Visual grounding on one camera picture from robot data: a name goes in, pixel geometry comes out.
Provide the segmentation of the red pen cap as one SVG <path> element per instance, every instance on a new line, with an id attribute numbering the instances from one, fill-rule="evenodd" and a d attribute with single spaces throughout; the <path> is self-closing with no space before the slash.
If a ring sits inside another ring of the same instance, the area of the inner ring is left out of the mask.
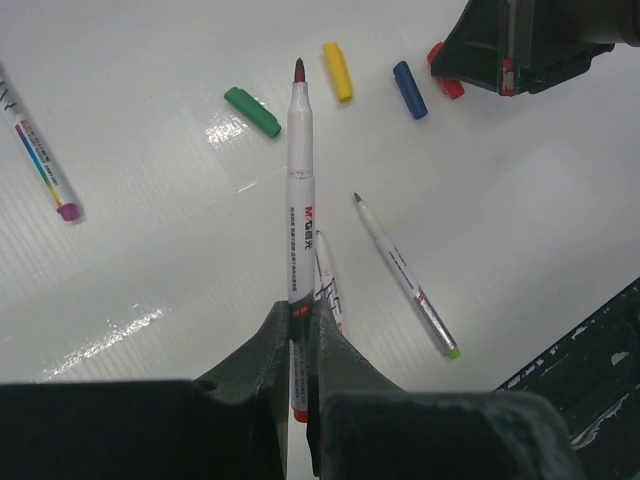
<path id="1" fill-rule="evenodd" d="M 438 77 L 433 73 L 433 62 L 437 54 L 439 53 L 440 49 L 442 48 L 442 46 L 443 46 L 443 43 L 438 42 L 432 47 L 432 49 L 427 55 L 427 63 L 429 66 L 431 76 L 435 79 L 442 94 L 451 100 L 456 100 L 465 94 L 465 89 L 462 83 L 455 79 Z"/>

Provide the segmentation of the magenta marker pen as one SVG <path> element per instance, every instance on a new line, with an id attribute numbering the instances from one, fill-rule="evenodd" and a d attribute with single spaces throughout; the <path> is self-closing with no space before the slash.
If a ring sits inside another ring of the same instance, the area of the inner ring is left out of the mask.
<path id="1" fill-rule="evenodd" d="M 64 222 L 80 222 L 84 212 L 78 196 L 32 120 L 28 108 L 23 105 L 21 95 L 4 65 L 1 65 L 1 115 L 37 171 L 57 214 Z"/>

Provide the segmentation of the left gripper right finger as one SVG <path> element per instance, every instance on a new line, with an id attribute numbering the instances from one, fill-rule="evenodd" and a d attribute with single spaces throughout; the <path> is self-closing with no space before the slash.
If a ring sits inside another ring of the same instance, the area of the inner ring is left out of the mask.
<path id="1" fill-rule="evenodd" d="M 321 479 L 580 479 L 558 412 L 528 393 L 407 392 L 339 331 L 309 326 L 312 468 Z"/>

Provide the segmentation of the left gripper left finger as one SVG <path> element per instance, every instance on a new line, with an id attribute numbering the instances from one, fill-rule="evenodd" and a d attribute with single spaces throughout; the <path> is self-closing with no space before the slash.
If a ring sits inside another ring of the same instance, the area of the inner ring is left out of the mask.
<path id="1" fill-rule="evenodd" d="M 194 380 L 5 384 L 5 479 L 282 479 L 288 308 Z"/>

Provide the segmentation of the red marker pen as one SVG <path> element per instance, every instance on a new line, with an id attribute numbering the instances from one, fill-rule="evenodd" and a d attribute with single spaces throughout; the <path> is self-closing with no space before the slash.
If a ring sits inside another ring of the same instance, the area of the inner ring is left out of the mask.
<path id="1" fill-rule="evenodd" d="M 287 117 L 285 178 L 287 303 L 291 348 L 291 408 L 294 419 L 308 421 L 308 327 L 315 300 L 315 177 L 313 113 L 305 65 L 297 59 Z"/>

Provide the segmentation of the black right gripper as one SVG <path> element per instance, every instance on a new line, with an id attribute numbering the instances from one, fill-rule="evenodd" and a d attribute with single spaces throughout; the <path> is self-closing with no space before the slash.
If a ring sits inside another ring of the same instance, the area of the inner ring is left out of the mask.
<path id="1" fill-rule="evenodd" d="M 637 1 L 472 0 L 432 75 L 501 96 L 539 93 L 585 73 L 617 44 L 639 46 Z"/>

